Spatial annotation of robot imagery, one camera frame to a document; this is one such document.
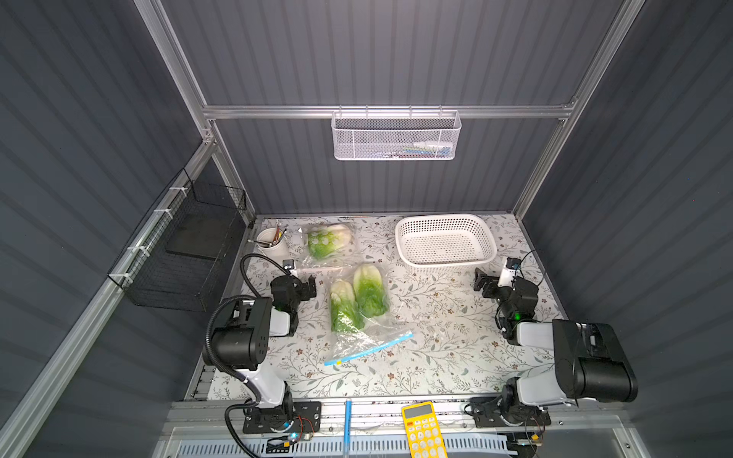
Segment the chinese cabbage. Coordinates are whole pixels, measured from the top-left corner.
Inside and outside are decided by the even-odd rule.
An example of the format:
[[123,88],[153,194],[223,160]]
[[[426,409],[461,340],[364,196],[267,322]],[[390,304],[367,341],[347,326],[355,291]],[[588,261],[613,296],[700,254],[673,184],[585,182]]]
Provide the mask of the chinese cabbage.
[[329,290],[331,330],[335,333],[356,333],[365,326],[359,311],[353,286],[350,282],[336,280]]
[[342,252],[351,238],[351,230],[345,224],[315,226],[307,232],[309,255],[315,260],[324,260]]
[[359,265],[353,274],[353,289],[361,314],[367,318],[380,317],[389,311],[383,277],[371,263]]

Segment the clear zip-top bag blue seal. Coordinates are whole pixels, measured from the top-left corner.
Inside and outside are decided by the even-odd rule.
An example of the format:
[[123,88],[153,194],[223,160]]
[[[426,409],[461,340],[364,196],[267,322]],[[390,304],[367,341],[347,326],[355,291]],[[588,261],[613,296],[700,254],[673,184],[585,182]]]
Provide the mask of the clear zip-top bag blue seal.
[[[383,275],[382,270],[376,264],[371,264],[375,265],[382,274],[387,303],[389,304],[389,311],[383,316],[374,318],[367,318],[362,315],[364,317],[365,326],[356,333],[339,334],[333,332],[331,330],[330,317],[331,341],[329,343],[328,357],[326,357],[325,360],[326,366],[339,366],[339,364],[364,358],[381,350],[399,345],[399,343],[402,344],[413,337],[412,330],[406,324],[400,322],[393,313],[391,300],[389,299],[389,295],[387,295],[387,280]],[[352,285],[354,271],[359,265],[347,267],[333,278],[332,281],[330,281],[328,285],[328,293],[326,293],[329,313],[330,286],[336,280],[344,280],[346,282],[350,282]]]

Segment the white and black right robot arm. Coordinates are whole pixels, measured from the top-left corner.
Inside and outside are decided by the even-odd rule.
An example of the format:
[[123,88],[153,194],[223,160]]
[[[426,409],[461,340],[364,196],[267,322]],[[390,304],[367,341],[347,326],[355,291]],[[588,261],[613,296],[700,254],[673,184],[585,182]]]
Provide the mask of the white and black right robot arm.
[[475,269],[473,290],[497,302],[494,321],[508,344],[549,350],[554,356],[551,369],[513,377],[498,395],[469,400],[464,412],[477,427],[498,421],[509,427],[546,427],[551,424],[549,406],[580,399],[631,403],[638,397],[638,379],[612,326],[536,320],[539,285],[523,278],[517,264],[498,277]]

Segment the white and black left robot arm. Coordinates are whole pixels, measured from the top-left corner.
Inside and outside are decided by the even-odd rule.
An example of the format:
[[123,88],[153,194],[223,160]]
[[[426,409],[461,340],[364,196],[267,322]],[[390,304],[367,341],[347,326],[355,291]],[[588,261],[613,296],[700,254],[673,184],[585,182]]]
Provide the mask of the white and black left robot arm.
[[[247,276],[251,259],[267,261],[281,272],[270,283],[268,296],[261,294]],[[221,300],[206,326],[202,358],[250,392],[249,399],[240,406],[245,432],[287,431],[296,417],[292,393],[265,358],[270,339],[295,334],[300,304],[317,297],[316,280],[309,276],[303,281],[278,261],[259,253],[242,256],[239,267],[251,293]]]

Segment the chinese cabbage in pink bag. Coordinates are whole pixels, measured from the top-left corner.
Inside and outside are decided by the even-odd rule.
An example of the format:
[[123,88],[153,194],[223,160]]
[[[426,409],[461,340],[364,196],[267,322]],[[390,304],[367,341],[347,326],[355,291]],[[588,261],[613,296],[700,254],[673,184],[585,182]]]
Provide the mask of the chinese cabbage in pink bag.
[[309,255],[315,260],[324,260],[342,252],[351,238],[351,230],[345,224],[315,226],[307,232]]

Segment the clear zip-top bag pink seal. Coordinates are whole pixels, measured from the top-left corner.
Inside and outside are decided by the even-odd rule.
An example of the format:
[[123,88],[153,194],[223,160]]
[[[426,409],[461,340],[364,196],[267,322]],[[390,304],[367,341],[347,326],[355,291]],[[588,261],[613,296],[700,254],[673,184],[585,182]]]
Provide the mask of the clear zip-top bag pink seal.
[[346,223],[302,226],[299,235],[305,246],[302,261],[306,267],[353,265],[361,259],[354,231]]

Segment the white cup pen holder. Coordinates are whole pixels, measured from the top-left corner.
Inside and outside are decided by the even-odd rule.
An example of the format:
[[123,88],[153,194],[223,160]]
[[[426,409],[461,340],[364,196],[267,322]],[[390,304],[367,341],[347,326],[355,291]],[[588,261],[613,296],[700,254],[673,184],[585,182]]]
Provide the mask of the white cup pen holder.
[[255,252],[282,264],[290,258],[290,250],[286,239],[286,229],[277,221],[271,227],[262,229],[256,236],[248,240],[255,246]]

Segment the white perforated plastic basket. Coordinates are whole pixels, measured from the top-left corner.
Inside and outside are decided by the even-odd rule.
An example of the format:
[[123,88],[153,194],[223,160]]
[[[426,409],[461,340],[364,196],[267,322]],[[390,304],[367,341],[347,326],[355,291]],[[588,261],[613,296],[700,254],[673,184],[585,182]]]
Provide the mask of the white perforated plastic basket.
[[497,255],[488,224],[471,214],[401,219],[395,226],[395,244],[402,263],[418,274],[472,269]]

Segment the blue pen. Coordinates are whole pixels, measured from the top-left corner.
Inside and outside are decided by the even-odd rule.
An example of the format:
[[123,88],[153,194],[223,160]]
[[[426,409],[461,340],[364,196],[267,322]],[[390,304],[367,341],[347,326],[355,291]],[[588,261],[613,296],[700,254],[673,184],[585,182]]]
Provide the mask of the blue pen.
[[350,422],[351,422],[352,400],[345,401],[344,436],[343,436],[343,458],[349,458],[350,454]]

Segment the yellow calculator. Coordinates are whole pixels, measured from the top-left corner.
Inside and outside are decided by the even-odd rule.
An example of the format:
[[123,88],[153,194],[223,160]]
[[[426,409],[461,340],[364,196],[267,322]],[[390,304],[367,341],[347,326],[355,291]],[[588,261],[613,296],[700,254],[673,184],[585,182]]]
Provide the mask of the yellow calculator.
[[404,406],[402,418],[411,457],[448,457],[433,402]]

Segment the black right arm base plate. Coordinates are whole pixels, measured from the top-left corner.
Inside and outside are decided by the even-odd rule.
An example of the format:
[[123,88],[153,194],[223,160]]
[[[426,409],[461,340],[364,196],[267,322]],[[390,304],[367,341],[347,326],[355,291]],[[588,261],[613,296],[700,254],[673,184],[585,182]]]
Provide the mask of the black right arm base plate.
[[501,396],[471,398],[463,412],[475,421],[476,427],[548,427],[549,412],[538,406],[505,401]]

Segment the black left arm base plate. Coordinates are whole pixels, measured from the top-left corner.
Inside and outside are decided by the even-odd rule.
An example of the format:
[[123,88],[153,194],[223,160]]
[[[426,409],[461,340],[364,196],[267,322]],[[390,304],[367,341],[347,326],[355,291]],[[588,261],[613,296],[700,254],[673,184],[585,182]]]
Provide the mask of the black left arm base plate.
[[276,408],[248,408],[244,411],[244,434],[318,432],[322,419],[321,402],[294,402]]

